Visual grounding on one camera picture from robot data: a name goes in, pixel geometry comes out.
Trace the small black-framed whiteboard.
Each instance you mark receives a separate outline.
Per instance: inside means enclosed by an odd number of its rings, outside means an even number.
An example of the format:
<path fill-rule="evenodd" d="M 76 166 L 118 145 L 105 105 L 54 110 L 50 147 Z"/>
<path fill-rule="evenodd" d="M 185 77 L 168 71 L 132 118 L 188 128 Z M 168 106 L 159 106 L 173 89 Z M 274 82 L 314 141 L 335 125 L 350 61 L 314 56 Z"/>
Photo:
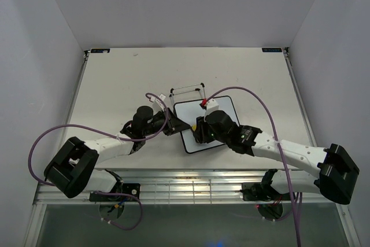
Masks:
<path fill-rule="evenodd" d="M 215 140 L 204 120 L 206 110 L 201 108 L 201 99 L 178 102 L 174 105 L 174 113 L 190 129 L 181 131 L 184 150 L 188 154 L 198 153 L 204 150 L 223 146 L 222 142 Z"/>

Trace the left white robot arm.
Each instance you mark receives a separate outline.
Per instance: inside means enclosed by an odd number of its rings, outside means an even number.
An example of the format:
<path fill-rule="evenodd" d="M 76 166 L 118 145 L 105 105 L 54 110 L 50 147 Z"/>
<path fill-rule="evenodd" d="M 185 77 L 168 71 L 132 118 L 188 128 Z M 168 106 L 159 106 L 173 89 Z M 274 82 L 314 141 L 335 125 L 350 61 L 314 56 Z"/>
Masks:
<path fill-rule="evenodd" d="M 123 193 L 123 180 L 113 171 L 96 169 L 97 164 L 137 152 L 151 135 L 163 132 L 171 136 L 190 128 L 168 108 L 154 113 L 151 107 L 141 106 L 119 133 L 127 141 L 117 137 L 90 141 L 71 137 L 47 165 L 44 177 L 68 198 L 89 190 L 101 191 L 109 200 L 117 200 Z"/>

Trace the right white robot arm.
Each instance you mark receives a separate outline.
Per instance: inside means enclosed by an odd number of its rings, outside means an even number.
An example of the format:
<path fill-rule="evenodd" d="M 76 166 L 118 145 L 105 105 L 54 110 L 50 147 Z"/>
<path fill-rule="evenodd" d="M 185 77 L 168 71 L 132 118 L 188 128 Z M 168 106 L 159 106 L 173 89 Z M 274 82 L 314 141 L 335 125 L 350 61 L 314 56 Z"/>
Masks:
<path fill-rule="evenodd" d="M 237 124 L 222 110 L 198 117 L 191 132 L 198 143 L 219 141 L 236 153 L 297 168 L 289 174 L 284 170 L 267 170 L 260 182 L 242 187 L 246 200 L 288 200 L 289 192 L 293 191 L 321 194 L 342 205 L 351 202 L 360 170 L 341 145 L 319 148 L 285 140 L 277 142 L 257 127 Z"/>

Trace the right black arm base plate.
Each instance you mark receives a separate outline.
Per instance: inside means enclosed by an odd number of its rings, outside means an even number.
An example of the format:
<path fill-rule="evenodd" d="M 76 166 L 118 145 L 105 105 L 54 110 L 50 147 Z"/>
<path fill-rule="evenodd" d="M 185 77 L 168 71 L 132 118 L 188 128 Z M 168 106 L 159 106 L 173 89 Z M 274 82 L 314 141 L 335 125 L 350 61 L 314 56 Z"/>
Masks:
<path fill-rule="evenodd" d="M 244 201 L 290 201 L 289 193 L 278 193 L 264 183 L 242 183 L 240 192 Z"/>

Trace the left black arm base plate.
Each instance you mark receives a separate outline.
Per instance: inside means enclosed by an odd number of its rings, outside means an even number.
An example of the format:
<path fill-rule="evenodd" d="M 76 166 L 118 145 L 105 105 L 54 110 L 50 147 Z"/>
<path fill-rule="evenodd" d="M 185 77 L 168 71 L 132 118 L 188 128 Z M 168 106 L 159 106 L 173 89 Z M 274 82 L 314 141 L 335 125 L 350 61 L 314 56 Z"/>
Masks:
<path fill-rule="evenodd" d="M 139 198 L 140 195 L 140 183 L 117 183 L 109 191 L 109 193 L 124 193 Z M 120 202 L 120 201 L 134 201 L 131 197 L 126 196 L 106 196 L 97 194 L 95 192 L 90 193 L 89 201 L 91 202 Z"/>

